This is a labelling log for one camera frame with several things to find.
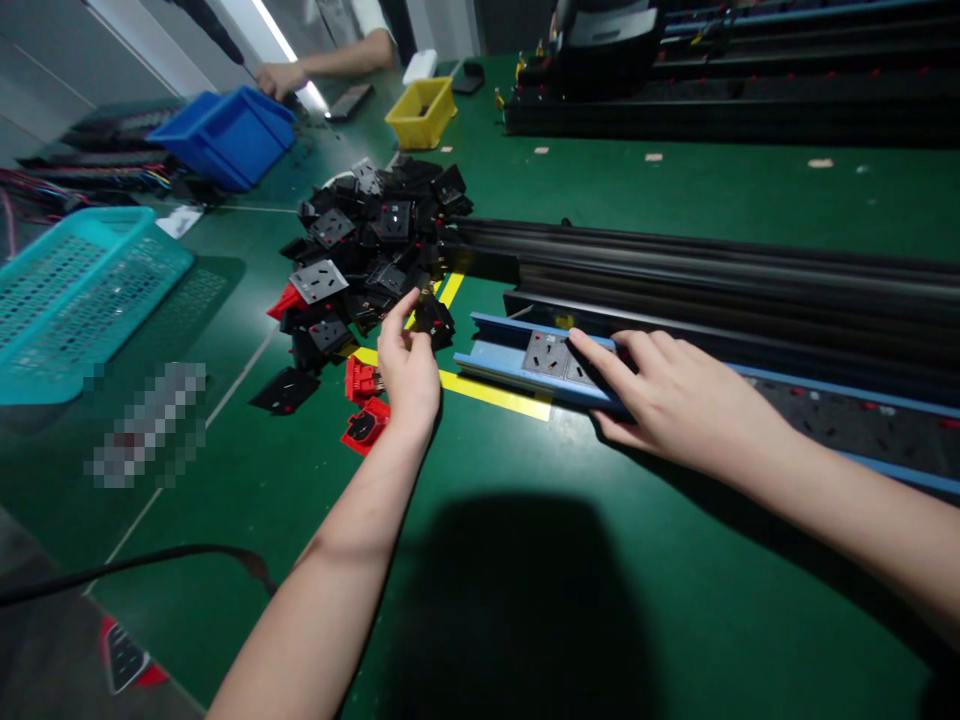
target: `fluorescent light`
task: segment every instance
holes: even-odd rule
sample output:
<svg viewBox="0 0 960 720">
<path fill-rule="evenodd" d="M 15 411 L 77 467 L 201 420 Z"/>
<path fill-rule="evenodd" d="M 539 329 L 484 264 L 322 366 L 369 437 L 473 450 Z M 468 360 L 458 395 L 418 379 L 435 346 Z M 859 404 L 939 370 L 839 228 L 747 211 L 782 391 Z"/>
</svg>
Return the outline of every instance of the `fluorescent light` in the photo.
<svg viewBox="0 0 960 720">
<path fill-rule="evenodd" d="M 280 50 L 283 51 L 283 54 L 286 56 L 287 60 L 290 62 L 296 62 L 297 54 L 293 51 L 293 48 L 290 47 L 290 43 L 287 42 L 287 39 L 283 36 L 283 33 L 280 32 L 280 28 L 273 19 L 273 15 L 270 14 L 270 11 L 267 10 L 266 6 L 263 4 L 263 0 L 250 0 L 250 2 L 253 3 L 253 6 L 257 9 L 257 12 L 260 13 L 260 17 L 267 26 L 267 30 L 270 31 L 271 35 L 273 35 L 273 39 L 277 41 L 277 44 L 280 46 Z M 320 94 L 320 91 L 317 90 L 317 86 L 312 82 L 308 82 L 306 87 L 297 93 L 297 97 L 300 98 L 300 102 L 303 103 L 307 110 L 326 112 L 330 107 L 327 105 L 327 101 L 323 99 L 323 95 Z"/>
</svg>

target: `yellow plastic bin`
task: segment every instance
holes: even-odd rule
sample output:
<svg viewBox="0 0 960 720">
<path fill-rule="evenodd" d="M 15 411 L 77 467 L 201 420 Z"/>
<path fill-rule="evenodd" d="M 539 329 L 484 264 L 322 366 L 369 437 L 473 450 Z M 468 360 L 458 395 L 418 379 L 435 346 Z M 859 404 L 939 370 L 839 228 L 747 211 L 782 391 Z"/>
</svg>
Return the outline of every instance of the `yellow plastic bin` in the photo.
<svg viewBox="0 0 960 720">
<path fill-rule="evenodd" d="M 452 78 L 416 80 L 387 113 L 387 125 L 400 140 L 401 150 L 433 150 L 450 118 L 457 114 L 453 104 Z"/>
</svg>

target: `blue plastic bin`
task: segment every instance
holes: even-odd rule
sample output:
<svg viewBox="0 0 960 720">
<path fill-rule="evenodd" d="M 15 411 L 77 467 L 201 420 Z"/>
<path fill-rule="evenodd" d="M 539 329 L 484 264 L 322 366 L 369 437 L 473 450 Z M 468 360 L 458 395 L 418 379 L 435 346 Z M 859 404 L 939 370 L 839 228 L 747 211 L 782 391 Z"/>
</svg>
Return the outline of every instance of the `blue plastic bin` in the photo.
<svg viewBox="0 0 960 720">
<path fill-rule="evenodd" d="M 293 145 L 293 113 L 244 86 L 206 92 L 147 136 L 224 190 L 247 192 Z"/>
<path fill-rule="evenodd" d="M 0 270 L 0 404 L 72 400 L 187 269 L 193 255 L 150 208 L 89 208 Z"/>
</svg>

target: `teal plastic basket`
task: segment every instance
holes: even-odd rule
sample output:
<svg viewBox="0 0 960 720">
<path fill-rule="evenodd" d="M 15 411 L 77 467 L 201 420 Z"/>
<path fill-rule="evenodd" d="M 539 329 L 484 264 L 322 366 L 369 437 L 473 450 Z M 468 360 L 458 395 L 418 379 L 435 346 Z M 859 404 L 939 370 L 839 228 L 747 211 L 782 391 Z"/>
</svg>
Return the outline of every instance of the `teal plastic basket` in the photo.
<svg viewBox="0 0 960 720">
<path fill-rule="evenodd" d="M 72 400 L 193 264 L 150 208 L 68 216 L 0 270 L 0 404 Z"/>
</svg>

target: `blue power strip housing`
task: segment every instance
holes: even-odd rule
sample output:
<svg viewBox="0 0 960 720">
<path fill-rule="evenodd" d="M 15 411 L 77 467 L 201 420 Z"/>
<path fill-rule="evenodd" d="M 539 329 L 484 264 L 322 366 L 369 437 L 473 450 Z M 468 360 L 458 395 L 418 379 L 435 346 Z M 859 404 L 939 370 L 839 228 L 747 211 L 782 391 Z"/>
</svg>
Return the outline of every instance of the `blue power strip housing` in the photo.
<svg viewBox="0 0 960 720">
<path fill-rule="evenodd" d="M 608 393 L 600 387 L 567 380 L 563 377 L 553 377 L 523 367 L 531 334 L 538 332 L 550 334 L 563 341 L 567 337 L 567 332 L 545 325 L 534 325 L 520 320 L 510 320 L 483 313 L 471 313 L 470 317 L 476 323 L 479 331 L 473 349 L 469 355 L 456 353 L 453 357 L 464 373 L 505 383 L 530 392 L 541 393 L 565 403 L 620 413 L 626 412 L 616 395 Z M 615 350 L 616 348 L 614 342 L 609 338 L 594 337 L 593 339 L 609 350 Z M 800 388 L 805 392 L 831 393 L 853 398 L 863 403 L 876 403 L 878 406 L 928 413 L 942 418 L 943 421 L 949 422 L 951 425 L 960 423 L 960 409 L 957 408 L 918 402 L 908 398 L 819 382 L 743 365 L 730 363 L 728 365 L 745 377 L 784 383 Z M 957 434 L 957 441 L 960 443 L 960 429 L 953 429 L 951 432 Z M 960 497 L 960 480 L 902 467 L 854 453 L 841 452 L 841 454 L 888 477 Z"/>
</svg>

